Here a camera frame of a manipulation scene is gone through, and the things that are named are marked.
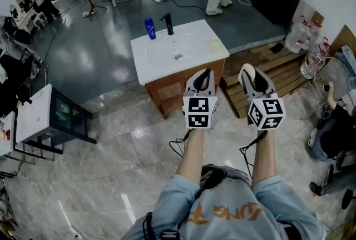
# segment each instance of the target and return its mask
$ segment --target sink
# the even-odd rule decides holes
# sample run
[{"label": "sink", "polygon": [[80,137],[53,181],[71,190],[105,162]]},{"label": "sink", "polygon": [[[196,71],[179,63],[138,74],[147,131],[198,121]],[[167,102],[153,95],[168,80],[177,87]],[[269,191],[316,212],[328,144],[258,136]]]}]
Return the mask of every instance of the sink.
[{"label": "sink", "polygon": [[173,26],[173,31],[157,31],[154,40],[148,35],[131,40],[140,84],[229,56],[205,20]]}]

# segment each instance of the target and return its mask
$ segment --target black faucet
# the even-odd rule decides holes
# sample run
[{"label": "black faucet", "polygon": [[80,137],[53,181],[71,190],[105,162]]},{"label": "black faucet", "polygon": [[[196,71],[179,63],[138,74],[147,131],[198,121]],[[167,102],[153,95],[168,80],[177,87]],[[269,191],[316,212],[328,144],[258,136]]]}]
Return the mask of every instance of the black faucet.
[{"label": "black faucet", "polygon": [[168,35],[173,35],[173,25],[172,25],[172,17],[169,12],[167,12],[165,15],[163,15],[160,20],[162,21],[163,19],[166,20],[166,25],[167,25],[167,30],[168,30]]}]

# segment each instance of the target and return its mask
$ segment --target white cube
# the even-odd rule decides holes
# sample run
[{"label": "white cube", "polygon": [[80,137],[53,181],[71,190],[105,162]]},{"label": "white cube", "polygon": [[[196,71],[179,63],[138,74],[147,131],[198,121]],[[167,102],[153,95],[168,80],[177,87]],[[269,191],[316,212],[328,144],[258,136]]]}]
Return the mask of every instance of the white cube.
[{"label": "white cube", "polygon": [[248,115],[258,130],[277,129],[285,117],[283,99],[253,99]]},{"label": "white cube", "polygon": [[184,96],[187,128],[210,128],[217,110],[216,96]]}]

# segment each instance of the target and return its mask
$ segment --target blue bottle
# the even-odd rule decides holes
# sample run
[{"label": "blue bottle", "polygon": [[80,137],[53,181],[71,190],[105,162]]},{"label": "blue bottle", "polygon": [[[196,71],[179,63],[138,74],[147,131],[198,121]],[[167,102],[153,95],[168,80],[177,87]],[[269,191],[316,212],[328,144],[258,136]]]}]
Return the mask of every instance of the blue bottle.
[{"label": "blue bottle", "polygon": [[149,33],[150,38],[152,40],[156,39],[155,26],[154,26],[154,22],[151,17],[147,17],[145,19],[145,25],[146,25],[146,29],[147,29],[147,32]]}]

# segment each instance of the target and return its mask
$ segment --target hand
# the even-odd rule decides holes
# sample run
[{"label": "hand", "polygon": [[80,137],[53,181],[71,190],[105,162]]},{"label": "hand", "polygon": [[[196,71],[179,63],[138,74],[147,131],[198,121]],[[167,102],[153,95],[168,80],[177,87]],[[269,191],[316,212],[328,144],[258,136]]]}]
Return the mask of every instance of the hand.
[{"label": "hand", "polygon": [[329,92],[328,92],[328,104],[334,110],[336,107],[336,102],[334,101],[334,83],[329,82]]}]

